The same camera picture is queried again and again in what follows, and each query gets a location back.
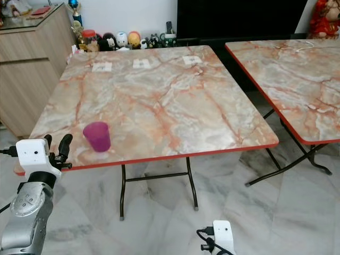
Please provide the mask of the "white round figurine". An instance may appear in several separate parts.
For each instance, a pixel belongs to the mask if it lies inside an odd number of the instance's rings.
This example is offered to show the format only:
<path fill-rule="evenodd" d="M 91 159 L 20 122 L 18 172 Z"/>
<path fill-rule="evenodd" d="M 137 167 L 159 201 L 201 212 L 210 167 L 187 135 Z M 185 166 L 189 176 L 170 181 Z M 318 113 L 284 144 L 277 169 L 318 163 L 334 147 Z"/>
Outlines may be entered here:
<path fill-rule="evenodd" d="M 118 32 L 116 36 L 116 43 L 119 49 L 126 48 L 128 46 L 128 34 L 126 32 Z"/>

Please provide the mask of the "green mug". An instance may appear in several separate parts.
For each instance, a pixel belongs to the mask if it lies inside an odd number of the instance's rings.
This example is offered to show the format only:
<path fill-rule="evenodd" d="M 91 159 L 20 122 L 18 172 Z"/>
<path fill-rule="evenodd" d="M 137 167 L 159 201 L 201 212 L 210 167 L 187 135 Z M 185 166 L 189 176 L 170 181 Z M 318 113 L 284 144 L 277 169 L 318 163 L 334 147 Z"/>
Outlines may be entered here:
<path fill-rule="evenodd" d="M 177 36 L 174 33 L 162 33 L 160 39 L 163 48 L 174 48 L 177 46 Z"/>

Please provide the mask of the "small black white figurine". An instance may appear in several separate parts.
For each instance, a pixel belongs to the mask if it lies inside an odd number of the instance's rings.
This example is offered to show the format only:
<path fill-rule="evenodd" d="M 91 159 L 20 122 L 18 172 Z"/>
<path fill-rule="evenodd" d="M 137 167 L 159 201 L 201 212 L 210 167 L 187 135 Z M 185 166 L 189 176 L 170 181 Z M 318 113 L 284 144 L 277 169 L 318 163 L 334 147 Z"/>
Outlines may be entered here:
<path fill-rule="evenodd" d="M 151 34 L 151 36 L 147 38 L 147 46 L 150 49 L 160 48 L 161 45 L 160 45 L 159 36 L 157 34 Z"/>

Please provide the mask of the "red lid jar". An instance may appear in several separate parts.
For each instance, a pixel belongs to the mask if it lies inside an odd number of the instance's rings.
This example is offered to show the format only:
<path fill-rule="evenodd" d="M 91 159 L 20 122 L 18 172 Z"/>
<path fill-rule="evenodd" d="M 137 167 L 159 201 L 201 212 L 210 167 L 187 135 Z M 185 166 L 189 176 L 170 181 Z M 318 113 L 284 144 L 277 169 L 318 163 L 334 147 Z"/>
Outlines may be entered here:
<path fill-rule="evenodd" d="M 96 53 L 97 51 L 99 51 L 99 42 L 95 30 L 83 30 L 82 37 L 86 51 L 88 51 L 89 53 Z"/>

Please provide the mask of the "light wooden cabinet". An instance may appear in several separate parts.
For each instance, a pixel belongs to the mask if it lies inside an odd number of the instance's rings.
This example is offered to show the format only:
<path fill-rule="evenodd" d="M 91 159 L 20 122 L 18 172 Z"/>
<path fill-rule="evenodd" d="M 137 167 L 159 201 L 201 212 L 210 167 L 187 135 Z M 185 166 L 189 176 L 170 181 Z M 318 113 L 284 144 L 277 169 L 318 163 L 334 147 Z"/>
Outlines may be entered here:
<path fill-rule="evenodd" d="M 26 138 L 36 126 L 75 44 L 65 3 L 43 19 L 5 18 L 0 30 L 1 121 Z"/>

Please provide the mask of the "pale seated statuette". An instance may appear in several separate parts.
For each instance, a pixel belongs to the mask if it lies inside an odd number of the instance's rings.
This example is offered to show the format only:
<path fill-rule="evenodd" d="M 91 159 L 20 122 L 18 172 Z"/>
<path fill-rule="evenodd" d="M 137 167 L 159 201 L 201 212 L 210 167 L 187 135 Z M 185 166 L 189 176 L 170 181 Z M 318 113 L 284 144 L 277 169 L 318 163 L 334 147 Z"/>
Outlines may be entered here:
<path fill-rule="evenodd" d="M 31 5 L 25 0 L 2 0 L 2 14 L 8 17 L 17 17 L 30 14 Z"/>

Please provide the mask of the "black mouse figurine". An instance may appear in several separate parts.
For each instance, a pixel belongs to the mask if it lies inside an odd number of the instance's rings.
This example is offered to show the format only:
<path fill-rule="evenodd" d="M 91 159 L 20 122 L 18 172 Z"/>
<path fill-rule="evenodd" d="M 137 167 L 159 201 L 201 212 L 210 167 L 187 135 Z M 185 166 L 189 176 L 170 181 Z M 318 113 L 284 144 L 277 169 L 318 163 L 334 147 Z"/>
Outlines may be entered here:
<path fill-rule="evenodd" d="M 100 52 L 116 51 L 116 37 L 111 32 L 107 32 L 104 34 L 104 36 L 98 39 L 98 45 Z"/>

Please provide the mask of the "blue ball trophy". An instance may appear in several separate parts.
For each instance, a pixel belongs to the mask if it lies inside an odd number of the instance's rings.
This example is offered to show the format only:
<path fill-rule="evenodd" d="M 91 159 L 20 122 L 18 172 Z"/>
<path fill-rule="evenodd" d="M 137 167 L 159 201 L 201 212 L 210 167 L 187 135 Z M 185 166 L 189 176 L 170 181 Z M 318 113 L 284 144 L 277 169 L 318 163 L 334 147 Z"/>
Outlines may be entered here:
<path fill-rule="evenodd" d="M 73 20 L 78 21 L 81 25 L 83 25 L 82 15 L 80 14 L 82 5 L 80 2 L 78 2 L 78 0 L 68 0 L 67 4 L 71 10 L 71 17 Z"/>

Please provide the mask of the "marble folding table red edge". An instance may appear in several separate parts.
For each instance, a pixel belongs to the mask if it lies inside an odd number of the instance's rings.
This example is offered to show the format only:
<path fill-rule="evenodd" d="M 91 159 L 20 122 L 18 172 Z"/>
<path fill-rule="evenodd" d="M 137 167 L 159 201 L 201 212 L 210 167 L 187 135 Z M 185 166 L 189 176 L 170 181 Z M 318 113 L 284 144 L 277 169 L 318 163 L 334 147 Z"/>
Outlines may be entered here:
<path fill-rule="evenodd" d="M 333 170 L 316 162 L 325 146 L 340 147 L 340 41 L 287 39 L 236 41 L 228 53 L 270 105 L 297 158 L 281 165 L 267 150 L 274 172 L 250 180 L 255 185 L 308 161 L 326 175 Z"/>
<path fill-rule="evenodd" d="M 202 63 L 185 65 L 183 56 Z M 133 68 L 149 59 L 149 70 Z M 112 72 L 92 72 L 111 62 Z M 109 126 L 110 149 L 83 136 Z M 72 134 L 73 169 L 272 148 L 279 139 L 209 46 L 81 53 L 70 58 L 30 138 Z"/>

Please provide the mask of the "red festive figure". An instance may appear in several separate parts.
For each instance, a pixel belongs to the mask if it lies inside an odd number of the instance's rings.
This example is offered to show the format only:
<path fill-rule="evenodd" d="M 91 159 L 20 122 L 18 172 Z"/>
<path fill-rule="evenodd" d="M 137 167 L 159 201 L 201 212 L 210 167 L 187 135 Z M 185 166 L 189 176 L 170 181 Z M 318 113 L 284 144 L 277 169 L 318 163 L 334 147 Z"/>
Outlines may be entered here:
<path fill-rule="evenodd" d="M 308 39 L 340 37 L 340 0 L 317 0 L 309 23 Z"/>

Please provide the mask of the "red flat case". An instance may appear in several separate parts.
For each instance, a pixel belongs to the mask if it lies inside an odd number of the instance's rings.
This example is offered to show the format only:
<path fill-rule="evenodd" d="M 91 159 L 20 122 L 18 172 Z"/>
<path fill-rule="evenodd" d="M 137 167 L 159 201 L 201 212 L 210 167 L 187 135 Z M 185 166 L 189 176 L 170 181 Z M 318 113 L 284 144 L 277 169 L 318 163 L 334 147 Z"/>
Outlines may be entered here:
<path fill-rule="evenodd" d="M 44 6 L 44 7 L 41 7 L 41 8 L 38 8 L 38 9 L 34 10 L 34 12 L 32 12 L 31 15 L 42 15 L 42 14 L 46 14 L 50 9 L 51 9 L 50 6 Z"/>

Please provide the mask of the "black television screen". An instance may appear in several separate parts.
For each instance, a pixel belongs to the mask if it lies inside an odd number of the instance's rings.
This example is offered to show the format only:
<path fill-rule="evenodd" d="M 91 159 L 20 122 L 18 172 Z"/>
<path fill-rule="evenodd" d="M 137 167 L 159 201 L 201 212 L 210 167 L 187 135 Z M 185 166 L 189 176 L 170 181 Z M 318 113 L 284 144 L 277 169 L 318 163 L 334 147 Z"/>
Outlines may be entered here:
<path fill-rule="evenodd" d="M 177 36 L 185 38 L 287 36 L 308 0 L 177 0 Z"/>

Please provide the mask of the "white paper card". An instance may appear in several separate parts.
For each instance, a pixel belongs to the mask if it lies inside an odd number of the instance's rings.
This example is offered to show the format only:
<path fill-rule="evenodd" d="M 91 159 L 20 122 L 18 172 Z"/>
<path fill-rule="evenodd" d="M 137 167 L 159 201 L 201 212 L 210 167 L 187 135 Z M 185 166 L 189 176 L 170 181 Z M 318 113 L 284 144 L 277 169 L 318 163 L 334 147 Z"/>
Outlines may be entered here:
<path fill-rule="evenodd" d="M 136 70 L 144 69 L 149 70 L 151 68 L 151 61 L 149 59 L 134 59 L 133 68 Z"/>
<path fill-rule="evenodd" d="M 183 56 L 183 61 L 185 65 L 198 65 L 202 63 L 202 58 L 199 56 Z"/>
<path fill-rule="evenodd" d="M 92 65 L 92 72 L 112 72 L 113 64 L 111 62 L 97 62 Z"/>

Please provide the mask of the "yellow orange figurine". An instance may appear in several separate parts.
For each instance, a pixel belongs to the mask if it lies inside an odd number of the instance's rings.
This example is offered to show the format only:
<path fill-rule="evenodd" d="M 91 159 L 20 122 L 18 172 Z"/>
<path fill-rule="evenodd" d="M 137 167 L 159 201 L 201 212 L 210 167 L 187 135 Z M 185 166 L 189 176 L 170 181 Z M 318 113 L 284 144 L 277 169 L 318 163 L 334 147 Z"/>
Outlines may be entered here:
<path fill-rule="evenodd" d="M 131 31 L 128 34 L 128 44 L 130 49 L 140 49 L 141 48 L 141 36 L 137 31 Z"/>

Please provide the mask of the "purple plastic cup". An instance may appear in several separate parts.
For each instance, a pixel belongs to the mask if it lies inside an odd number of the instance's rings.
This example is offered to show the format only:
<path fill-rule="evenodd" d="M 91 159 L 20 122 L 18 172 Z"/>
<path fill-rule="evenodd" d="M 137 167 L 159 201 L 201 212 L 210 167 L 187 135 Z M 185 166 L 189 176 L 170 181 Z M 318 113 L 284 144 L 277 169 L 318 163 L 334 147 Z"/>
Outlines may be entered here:
<path fill-rule="evenodd" d="M 109 126 L 106 122 L 92 122 L 82 131 L 94 151 L 104 152 L 111 148 Z"/>

